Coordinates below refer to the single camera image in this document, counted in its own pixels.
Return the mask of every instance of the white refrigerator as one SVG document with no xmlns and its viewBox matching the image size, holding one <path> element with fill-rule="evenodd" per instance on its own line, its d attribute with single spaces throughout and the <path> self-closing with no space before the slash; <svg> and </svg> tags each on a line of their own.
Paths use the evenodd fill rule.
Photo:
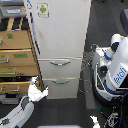
<svg viewBox="0 0 128 128">
<path fill-rule="evenodd" d="M 76 98 L 91 0 L 24 0 L 48 99 Z"/>
</svg>

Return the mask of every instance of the freezer drawer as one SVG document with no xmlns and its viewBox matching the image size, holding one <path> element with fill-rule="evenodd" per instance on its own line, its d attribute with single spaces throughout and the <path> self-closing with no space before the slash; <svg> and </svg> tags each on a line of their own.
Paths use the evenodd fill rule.
<svg viewBox="0 0 128 128">
<path fill-rule="evenodd" d="M 42 78 L 79 77 L 82 59 L 38 61 Z"/>
<path fill-rule="evenodd" d="M 31 49 L 0 50 L 0 67 L 27 65 L 35 65 Z"/>
<path fill-rule="evenodd" d="M 0 31 L 0 49 L 31 48 L 27 31 Z"/>
<path fill-rule="evenodd" d="M 0 77 L 38 76 L 36 65 L 19 67 L 0 67 Z"/>
<path fill-rule="evenodd" d="M 37 58 L 82 56 L 91 0 L 31 0 L 32 8 L 24 0 L 24 5 L 33 42 L 37 40 Z"/>
<path fill-rule="evenodd" d="M 77 98 L 79 79 L 47 79 L 48 99 Z"/>
</svg>

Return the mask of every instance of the white robot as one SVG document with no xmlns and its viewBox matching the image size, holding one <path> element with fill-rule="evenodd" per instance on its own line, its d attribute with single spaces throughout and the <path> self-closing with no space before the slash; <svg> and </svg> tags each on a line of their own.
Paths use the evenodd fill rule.
<svg viewBox="0 0 128 128">
<path fill-rule="evenodd" d="M 97 47 L 92 69 L 96 96 L 107 104 L 116 104 L 128 89 L 128 37 L 114 34 L 111 47 Z"/>
<path fill-rule="evenodd" d="M 23 96 L 19 105 L 6 117 L 0 119 L 0 128 L 21 128 L 34 111 L 32 101 L 39 101 L 48 95 L 48 87 L 41 92 L 35 85 L 36 80 L 37 77 L 32 77 L 28 89 L 28 96 Z"/>
</svg>

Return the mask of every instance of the black base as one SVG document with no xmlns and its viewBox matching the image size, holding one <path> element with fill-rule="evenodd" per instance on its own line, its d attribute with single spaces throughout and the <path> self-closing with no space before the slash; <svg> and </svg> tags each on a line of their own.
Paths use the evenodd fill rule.
<svg viewBox="0 0 128 128">
<path fill-rule="evenodd" d="M 94 72 L 93 72 L 93 76 L 92 76 L 92 89 L 93 89 L 93 94 L 96 98 L 96 100 L 105 107 L 113 107 L 113 106 L 117 106 L 119 104 L 119 100 L 112 100 L 112 101 L 108 101 L 106 99 L 104 99 L 96 90 L 95 87 L 95 80 L 94 80 Z"/>
</svg>

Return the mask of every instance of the cabinet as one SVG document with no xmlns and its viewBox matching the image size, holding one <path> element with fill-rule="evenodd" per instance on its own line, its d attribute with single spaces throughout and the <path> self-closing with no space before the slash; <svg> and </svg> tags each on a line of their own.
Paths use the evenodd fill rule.
<svg viewBox="0 0 128 128">
<path fill-rule="evenodd" d="M 27 93 L 31 77 L 40 74 L 29 28 L 21 30 L 20 18 L 12 30 L 15 19 L 6 18 L 7 29 L 0 31 L 0 94 Z"/>
<path fill-rule="evenodd" d="M 76 98 L 91 0 L 24 0 L 24 5 L 47 98 Z"/>
</svg>

